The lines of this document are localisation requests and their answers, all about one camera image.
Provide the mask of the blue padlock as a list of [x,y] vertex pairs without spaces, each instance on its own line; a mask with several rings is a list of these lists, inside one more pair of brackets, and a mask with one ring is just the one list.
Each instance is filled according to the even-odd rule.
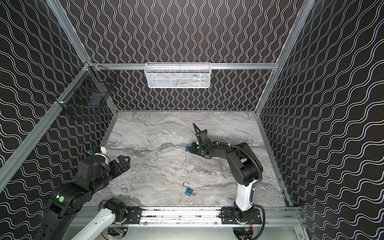
[[192,144],[191,144],[191,143],[188,143],[187,146],[186,146],[185,151],[186,151],[186,152],[190,152],[190,151],[191,151],[191,146],[192,146]]
[[197,196],[197,192],[190,188],[190,184],[188,182],[183,182],[182,186],[185,188],[185,195],[189,197]]

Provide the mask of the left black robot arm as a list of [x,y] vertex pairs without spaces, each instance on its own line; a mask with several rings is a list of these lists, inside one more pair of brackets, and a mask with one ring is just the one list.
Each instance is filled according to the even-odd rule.
[[81,160],[74,180],[55,188],[48,198],[34,239],[61,240],[84,204],[130,168],[129,156],[109,160],[104,154],[94,154]]

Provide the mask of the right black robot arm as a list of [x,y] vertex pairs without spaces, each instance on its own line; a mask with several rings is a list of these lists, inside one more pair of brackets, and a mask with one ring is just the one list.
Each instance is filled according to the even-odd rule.
[[254,212],[254,191],[257,184],[263,180],[263,166],[250,146],[243,142],[238,145],[212,142],[207,130],[193,123],[196,141],[191,143],[189,152],[194,155],[210,158],[220,158],[228,162],[231,173],[238,183],[237,197],[233,213],[235,219],[244,223]]

